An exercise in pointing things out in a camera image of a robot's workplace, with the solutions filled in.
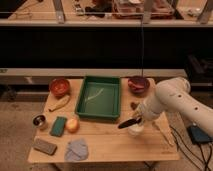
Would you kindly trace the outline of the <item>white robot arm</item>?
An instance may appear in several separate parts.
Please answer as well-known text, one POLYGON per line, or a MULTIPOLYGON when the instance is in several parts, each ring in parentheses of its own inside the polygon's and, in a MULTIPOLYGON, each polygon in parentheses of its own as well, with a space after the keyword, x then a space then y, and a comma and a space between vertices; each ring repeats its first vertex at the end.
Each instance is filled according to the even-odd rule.
POLYGON ((171 109, 187 117, 213 138, 213 109, 190 96, 190 89, 189 81, 183 77, 160 81, 139 103, 133 117, 141 117, 143 122, 153 121, 162 112, 171 109))

